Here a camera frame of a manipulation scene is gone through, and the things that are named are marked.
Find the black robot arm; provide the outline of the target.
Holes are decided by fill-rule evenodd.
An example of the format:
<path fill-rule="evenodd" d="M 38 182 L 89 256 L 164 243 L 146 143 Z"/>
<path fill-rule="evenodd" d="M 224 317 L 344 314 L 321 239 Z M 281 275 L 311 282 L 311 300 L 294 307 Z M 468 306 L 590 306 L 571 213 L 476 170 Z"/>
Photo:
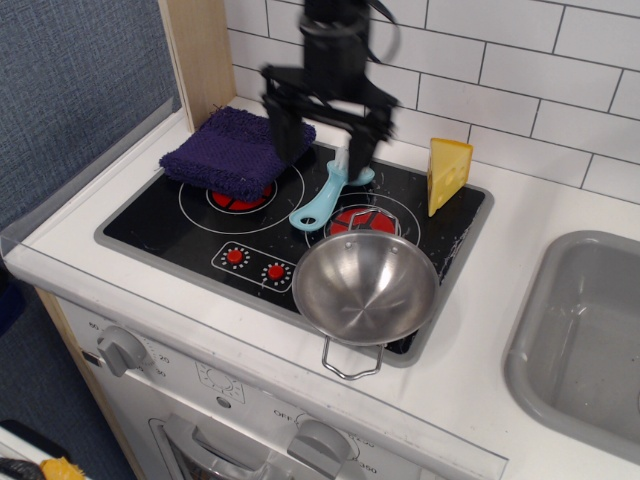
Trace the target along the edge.
<path fill-rule="evenodd" d="M 303 65 L 267 65 L 263 104 L 276 153 L 291 164 L 303 145 L 304 118 L 350 134 L 348 179 L 369 166 L 380 141 L 391 136 L 398 100 L 366 75 L 371 11 L 396 20 L 379 1 L 306 1 L 299 17 Z"/>

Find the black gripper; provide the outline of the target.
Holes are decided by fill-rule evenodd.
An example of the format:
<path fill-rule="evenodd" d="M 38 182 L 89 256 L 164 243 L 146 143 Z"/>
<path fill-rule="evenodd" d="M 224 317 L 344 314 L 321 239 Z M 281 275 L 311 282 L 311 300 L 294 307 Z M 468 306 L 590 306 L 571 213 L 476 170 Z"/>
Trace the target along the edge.
<path fill-rule="evenodd" d="M 350 132 L 348 180 L 367 167 L 381 140 L 389 138 L 398 101 L 366 75 L 369 31 L 303 31 L 301 67 L 266 65 L 263 96 L 277 155 L 294 163 L 303 147 L 304 118 Z"/>

